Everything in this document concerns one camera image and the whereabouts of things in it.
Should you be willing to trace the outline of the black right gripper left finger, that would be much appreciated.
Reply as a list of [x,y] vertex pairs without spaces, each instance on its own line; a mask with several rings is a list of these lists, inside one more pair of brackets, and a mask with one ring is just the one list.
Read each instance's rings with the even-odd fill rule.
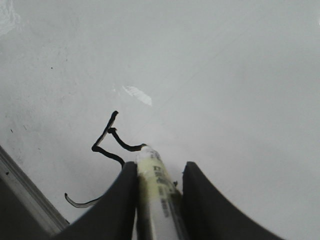
[[53,240],[130,240],[138,198],[137,165],[125,163],[102,198]]

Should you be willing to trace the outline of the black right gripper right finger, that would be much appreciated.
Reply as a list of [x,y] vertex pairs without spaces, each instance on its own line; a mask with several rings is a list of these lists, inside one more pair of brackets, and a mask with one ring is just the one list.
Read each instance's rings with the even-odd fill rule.
[[183,176],[181,211],[192,240],[280,240],[235,207],[208,180],[195,162]]

